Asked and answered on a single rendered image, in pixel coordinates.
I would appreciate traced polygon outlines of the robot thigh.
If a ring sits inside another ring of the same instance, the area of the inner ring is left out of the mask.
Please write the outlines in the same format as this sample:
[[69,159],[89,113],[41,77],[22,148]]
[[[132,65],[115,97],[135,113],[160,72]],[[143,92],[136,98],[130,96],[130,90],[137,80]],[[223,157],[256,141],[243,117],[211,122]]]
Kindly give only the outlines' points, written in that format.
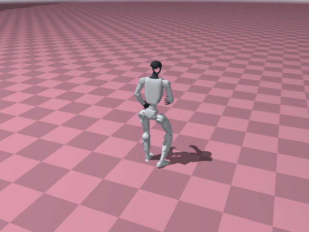
[[158,124],[161,124],[161,127],[166,132],[166,134],[164,135],[164,140],[167,141],[168,136],[172,135],[172,127],[170,121],[164,114],[156,114],[155,119]]
[[141,110],[138,113],[138,117],[141,119],[141,124],[143,127],[144,136],[143,139],[145,141],[150,140],[150,120],[145,117],[145,109]]

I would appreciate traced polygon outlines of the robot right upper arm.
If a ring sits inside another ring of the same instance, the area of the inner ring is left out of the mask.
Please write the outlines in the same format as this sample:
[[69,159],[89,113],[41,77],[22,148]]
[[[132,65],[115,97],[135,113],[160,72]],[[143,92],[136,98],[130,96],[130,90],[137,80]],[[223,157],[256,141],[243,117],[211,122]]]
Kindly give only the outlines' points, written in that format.
[[173,97],[172,97],[172,90],[171,90],[171,83],[169,80],[162,80],[162,85],[163,87],[165,87],[166,93],[167,93],[167,100],[173,101]]

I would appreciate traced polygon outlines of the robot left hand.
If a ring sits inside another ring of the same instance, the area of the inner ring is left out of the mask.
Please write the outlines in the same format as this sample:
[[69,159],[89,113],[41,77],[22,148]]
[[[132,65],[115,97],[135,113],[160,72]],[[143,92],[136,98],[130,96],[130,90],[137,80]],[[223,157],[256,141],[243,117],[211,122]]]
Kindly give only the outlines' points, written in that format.
[[148,108],[149,107],[149,103],[147,103],[146,101],[144,101],[146,104],[145,105],[143,105],[144,106],[144,108],[146,109],[146,108]]

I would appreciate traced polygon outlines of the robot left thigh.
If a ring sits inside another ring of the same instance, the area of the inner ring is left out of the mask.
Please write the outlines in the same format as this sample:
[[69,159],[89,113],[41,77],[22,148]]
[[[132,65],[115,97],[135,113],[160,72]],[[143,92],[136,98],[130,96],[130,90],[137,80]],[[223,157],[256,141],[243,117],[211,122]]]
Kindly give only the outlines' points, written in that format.
[[138,117],[141,119],[141,124],[143,127],[144,136],[143,139],[145,141],[150,140],[150,120],[145,117],[145,109],[141,110],[138,113]]

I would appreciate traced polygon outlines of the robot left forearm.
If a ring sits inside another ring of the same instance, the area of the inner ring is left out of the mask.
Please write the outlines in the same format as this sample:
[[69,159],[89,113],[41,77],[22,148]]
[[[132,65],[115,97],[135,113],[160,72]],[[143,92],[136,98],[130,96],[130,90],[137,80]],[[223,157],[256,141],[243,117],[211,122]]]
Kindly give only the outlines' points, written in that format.
[[[136,96],[135,96],[135,97],[136,97]],[[136,99],[137,99],[142,105],[145,105],[145,104],[146,104],[146,103],[144,102],[142,96],[139,97],[139,98],[136,97]]]

